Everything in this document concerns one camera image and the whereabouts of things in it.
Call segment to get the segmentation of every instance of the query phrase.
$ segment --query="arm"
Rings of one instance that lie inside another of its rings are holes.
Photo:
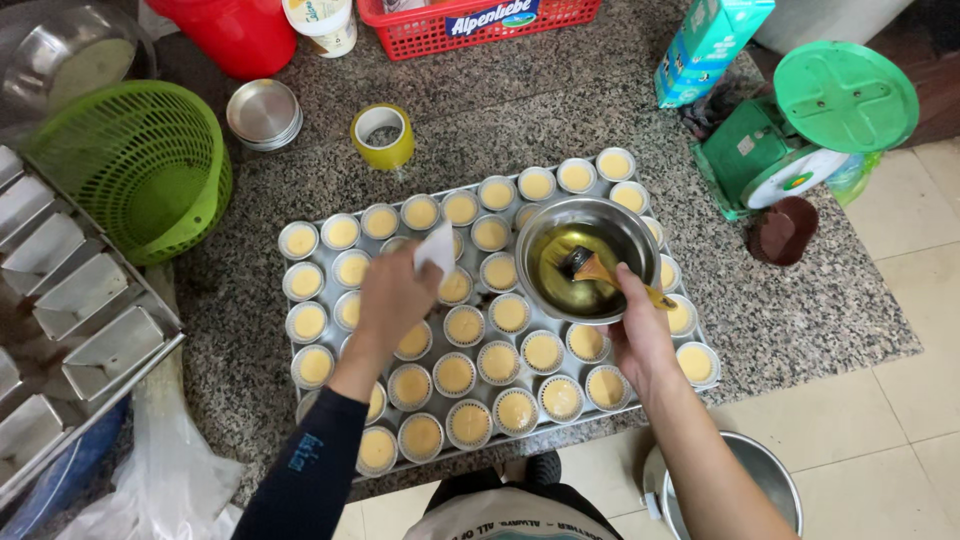
[[[698,540],[798,536],[724,442],[677,362],[664,311],[620,263],[623,324],[608,329],[616,362],[636,390],[663,451],[690,535]]]
[[[373,260],[360,322],[330,382],[260,482],[233,538],[330,538],[360,450],[373,385],[400,339],[433,306],[442,272],[413,270],[414,245]]]

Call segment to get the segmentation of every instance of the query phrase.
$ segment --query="weighing scale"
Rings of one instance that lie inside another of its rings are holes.
[[[807,191],[850,154],[900,145],[919,113],[892,62],[862,45],[815,41],[783,57],[773,93],[741,103],[690,150],[732,221]]]

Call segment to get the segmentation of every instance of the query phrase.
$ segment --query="green plastic basket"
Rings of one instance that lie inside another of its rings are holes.
[[[190,249],[227,207],[232,172],[220,124],[197,94],[130,81],[71,102],[23,148],[132,264]]]

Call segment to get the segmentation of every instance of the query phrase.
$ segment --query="person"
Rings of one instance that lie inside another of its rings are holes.
[[[329,384],[260,483],[233,538],[330,538],[350,490],[374,382],[400,339],[434,305],[442,278],[428,263],[417,275],[413,245],[375,258],[360,287],[356,332]],[[640,398],[696,540],[796,539],[713,425],[681,370],[666,316],[640,278],[616,267],[627,309],[604,329],[616,365]],[[492,469],[441,482],[406,538],[622,538],[570,486],[556,453],[528,461],[524,482],[503,484]]]

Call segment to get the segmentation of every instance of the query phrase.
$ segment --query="shoe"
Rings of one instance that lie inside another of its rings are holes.
[[[527,471],[524,480],[540,485],[550,485],[560,482],[560,455],[556,450],[546,454],[534,455],[527,459]]]

